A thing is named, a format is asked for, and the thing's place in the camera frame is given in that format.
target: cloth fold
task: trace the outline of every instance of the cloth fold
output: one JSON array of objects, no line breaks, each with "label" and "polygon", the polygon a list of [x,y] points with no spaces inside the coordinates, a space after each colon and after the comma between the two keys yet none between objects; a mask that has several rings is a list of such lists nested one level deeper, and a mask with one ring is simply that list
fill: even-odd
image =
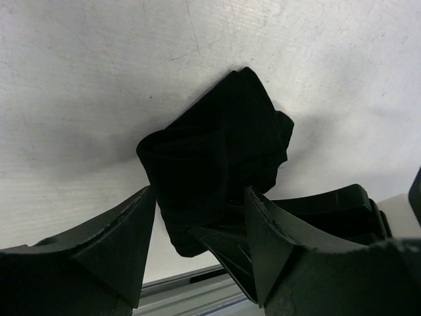
[{"label": "cloth fold", "polygon": [[242,205],[245,186],[265,193],[275,185],[292,130],[293,121],[275,111],[257,75],[244,68],[139,143],[137,155],[180,255],[206,250],[187,230],[223,221],[230,204]]}]

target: folded black cloth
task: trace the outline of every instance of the folded black cloth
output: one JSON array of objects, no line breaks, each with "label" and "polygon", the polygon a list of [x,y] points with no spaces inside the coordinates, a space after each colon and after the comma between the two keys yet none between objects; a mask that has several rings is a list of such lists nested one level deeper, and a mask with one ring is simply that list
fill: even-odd
[{"label": "folded black cloth", "polygon": [[144,138],[137,155],[145,167],[177,252],[206,249],[187,233],[221,221],[243,189],[265,193],[287,160],[293,121],[275,111],[257,75],[231,72],[164,130]]}]

